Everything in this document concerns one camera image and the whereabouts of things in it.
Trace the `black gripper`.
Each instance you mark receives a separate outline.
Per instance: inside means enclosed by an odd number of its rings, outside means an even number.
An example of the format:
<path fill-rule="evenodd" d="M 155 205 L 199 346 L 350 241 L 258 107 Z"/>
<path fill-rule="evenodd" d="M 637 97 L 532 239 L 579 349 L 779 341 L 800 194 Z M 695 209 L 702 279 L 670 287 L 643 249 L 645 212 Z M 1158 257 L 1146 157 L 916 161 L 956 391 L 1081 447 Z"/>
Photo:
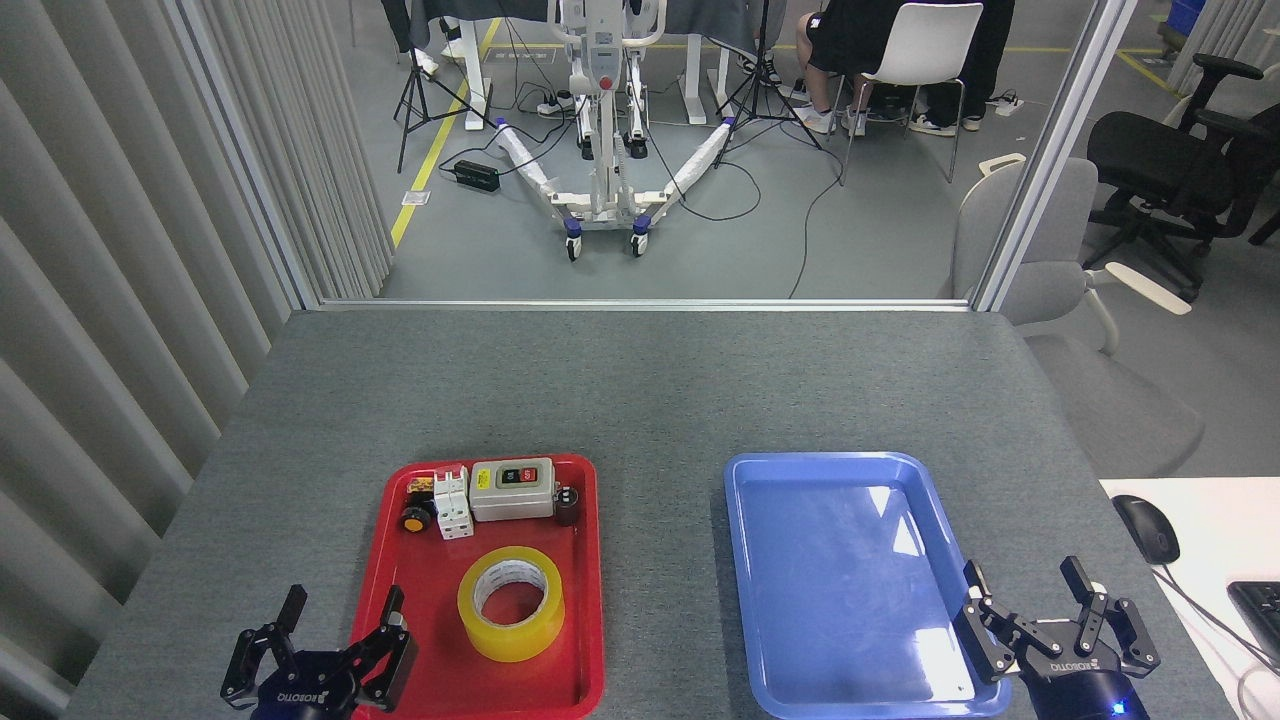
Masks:
<path fill-rule="evenodd" d="M 302 585 L 291 585 L 273 623 L 238 635 L 221 698 L 233 708 L 247 708 L 257 701 L 252 719 L 349 719 L 356 705 L 394 711 L 417 653 L 401 612 L 403 591 L 390 587 L 378 625 L 346 652 L 296 653 L 291 634 L 307 597 Z M 275 659 L 276 670 L 257 684 L 266 652 Z"/>
<path fill-rule="evenodd" d="M 1019 674 L 1038 719 L 1148 719 L 1129 676 L 1149 675 L 1161 657 L 1137 603 L 1089 579 L 1074 555 L 1060 571 L 1082 606 L 1076 620 L 1030 623 L 996 602 L 980 566 L 965 562 L 966 598 L 952 625 L 975 675 L 993 684 Z M 1061 653 L 1041 650 L 1042 639 Z"/>

